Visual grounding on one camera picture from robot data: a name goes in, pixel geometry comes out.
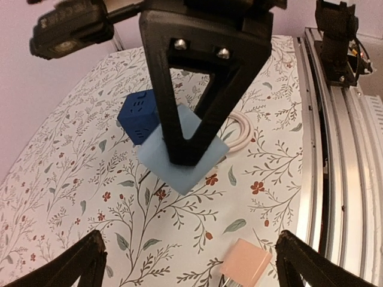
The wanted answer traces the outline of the pink plug adapter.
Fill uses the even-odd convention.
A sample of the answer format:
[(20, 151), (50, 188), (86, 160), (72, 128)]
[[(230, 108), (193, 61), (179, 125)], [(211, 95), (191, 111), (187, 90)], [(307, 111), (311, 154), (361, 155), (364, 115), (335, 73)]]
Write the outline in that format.
[(244, 239), (238, 239), (220, 267), (223, 276), (220, 286), (256, 286), (271, 259), (270, 252)]

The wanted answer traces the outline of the light blue plug adapter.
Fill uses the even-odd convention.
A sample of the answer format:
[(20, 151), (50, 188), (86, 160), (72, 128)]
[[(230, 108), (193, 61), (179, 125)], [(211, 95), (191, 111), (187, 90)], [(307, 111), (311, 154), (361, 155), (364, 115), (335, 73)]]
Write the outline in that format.
[(157, 102), (160, 124), (138, 149), (138, 159), (181, 195), (227, 154), (229, 147), (185, 105)]

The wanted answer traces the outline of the floral table cloth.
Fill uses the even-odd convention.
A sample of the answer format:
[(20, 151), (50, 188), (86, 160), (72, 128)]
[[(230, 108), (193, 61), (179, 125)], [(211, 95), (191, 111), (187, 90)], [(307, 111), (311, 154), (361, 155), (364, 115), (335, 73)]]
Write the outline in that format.
[(239, 238), (273, 252), (298, 225), (303, 126), (294, 38), (272, 54), (236, 109), (249, 144), (182, 196), (146, 168), (117, 114), (151, 87), (144, 51), (99, 62), (49, 115), (1, 185), (1, 285), (99, 230), (104, 286), (217, 286)]

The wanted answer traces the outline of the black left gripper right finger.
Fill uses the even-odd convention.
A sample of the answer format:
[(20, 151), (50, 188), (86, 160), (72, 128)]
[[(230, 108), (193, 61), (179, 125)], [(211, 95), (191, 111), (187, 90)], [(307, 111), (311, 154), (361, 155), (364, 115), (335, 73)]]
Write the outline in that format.
[(366, 286), (372, 284), (333, 264), (284, 230), (276, 246), (276, 269), (280, 286)]

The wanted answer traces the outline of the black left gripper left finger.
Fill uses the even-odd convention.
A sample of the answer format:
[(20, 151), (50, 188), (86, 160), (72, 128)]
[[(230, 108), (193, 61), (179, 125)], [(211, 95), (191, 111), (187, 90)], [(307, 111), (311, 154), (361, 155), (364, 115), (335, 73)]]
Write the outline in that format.
[(107, 252), (101, 232), (93, 230), (44, 266), (7, 286), (101, 286)]

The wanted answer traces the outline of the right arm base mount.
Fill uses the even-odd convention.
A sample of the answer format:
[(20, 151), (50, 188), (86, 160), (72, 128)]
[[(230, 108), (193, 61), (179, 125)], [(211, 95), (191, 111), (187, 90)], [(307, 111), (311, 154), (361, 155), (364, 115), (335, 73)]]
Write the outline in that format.
[(331, 86), (357, 86), (360, 75), (371, 74), (372, 64), (357, 38), (356, 5), (317, 1), (315, 20), (323, 39), (315, 41), (326, 83)]

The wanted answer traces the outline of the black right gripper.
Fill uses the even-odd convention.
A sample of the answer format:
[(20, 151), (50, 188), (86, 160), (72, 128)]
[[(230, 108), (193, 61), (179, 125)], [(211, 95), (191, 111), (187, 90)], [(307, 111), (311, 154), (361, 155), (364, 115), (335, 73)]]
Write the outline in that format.
[(284, 10), (287, 1), (142, 3), (142, 41), (171, 163), (197, 165), (267, 62), (274, 7)]

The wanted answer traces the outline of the blue cube socket adapter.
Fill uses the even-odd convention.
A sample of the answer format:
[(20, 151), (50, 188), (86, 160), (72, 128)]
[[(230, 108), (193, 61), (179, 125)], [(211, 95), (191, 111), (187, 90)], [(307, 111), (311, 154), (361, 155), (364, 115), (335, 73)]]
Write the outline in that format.
[(127, 95), (117, 121), (134, 145), (143, 144), (160, 123), (153, 89)]

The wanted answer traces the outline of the aluminium front rail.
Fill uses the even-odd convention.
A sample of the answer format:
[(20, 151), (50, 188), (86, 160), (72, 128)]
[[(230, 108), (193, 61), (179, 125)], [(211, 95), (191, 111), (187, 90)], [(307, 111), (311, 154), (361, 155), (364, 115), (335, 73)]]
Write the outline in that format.
[(303, 178), (296, 234), (331, 262), (382, 285), (382, 100), (324, 77), (306, 28), (294, 40), (303, 117)]

